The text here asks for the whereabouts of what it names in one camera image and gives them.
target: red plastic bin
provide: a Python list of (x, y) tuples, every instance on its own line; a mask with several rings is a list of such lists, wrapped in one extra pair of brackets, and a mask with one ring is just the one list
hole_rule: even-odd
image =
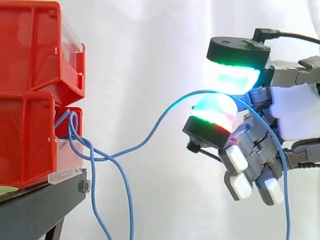
[[(69, 143), (56, 138), (54, 111), (49, 92), (0, 91), (0, 194), (6, 188), (12, 192), (45, 182), (48, 175), (74, 165), (81, 167), (82, 160), (66, 148)], [(54, 176), (54, 181), (63, 181), (61, 176)]]
[(0, 91), (46, 91), (57, 106), (85, 96), (85, 46), (57, 2), (0, 1)]

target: white robot part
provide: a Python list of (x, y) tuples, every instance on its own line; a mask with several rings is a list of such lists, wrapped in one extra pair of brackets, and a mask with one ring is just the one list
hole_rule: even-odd
[(230, 176), (230, 185), (239, 200), (248, 198), (253, 190), (243, 172)]
[(237, 145), (232, 145), (228, 147), (225, 150), (225, 153), (228, 156), (230, 163), (232, 164), (237, 173), (240, 173), (243, 170), (247, 169), (247, 159)]
[(280, 204), (284, 201), (284, 195), (281, 191), (280, 185), (275, 178), (270, 178), (264, 181), (266, 188), (269, 191), (273, 204)]
[(314, 139), (320, 136), (320, 96), (309, 84), (271, 87), (271, 115), (277, 119), (284, 141)]

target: cable connector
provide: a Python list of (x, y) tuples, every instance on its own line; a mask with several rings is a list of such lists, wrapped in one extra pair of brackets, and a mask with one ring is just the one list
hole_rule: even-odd
[(279, 30), (270, 28), (256, 28), (252, 40), (258, 43), (265, 43), (265, 40), (277, 39), (281, 36)]

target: black metal table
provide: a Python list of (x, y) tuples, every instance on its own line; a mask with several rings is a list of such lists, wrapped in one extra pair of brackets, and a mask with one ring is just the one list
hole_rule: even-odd
[(58, 240), (64, 217), (86, 198), (87, 171), (56, 185), (0, 196), (0, 240)]

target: white fingertip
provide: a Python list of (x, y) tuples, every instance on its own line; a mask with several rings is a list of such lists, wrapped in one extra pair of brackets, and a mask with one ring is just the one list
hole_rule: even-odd
[(284, 195), (281, 191), (280, 185), (275, 178), (271, 178), (264, 181), (266, 188), (270, 194), (270, 197), (274, 204), (280, 204), (284, 201)]
[(242, 151), (237, 145), (232, 145), (225, 150), (226, 155), (230, 159), (230, 163), (233, 165), (237, 173), (247, 169), (248, 162)]
[(243, 172), (230, 176), (230, 184), (239, 200), (246, 199), (252, 193), (252, 186)]

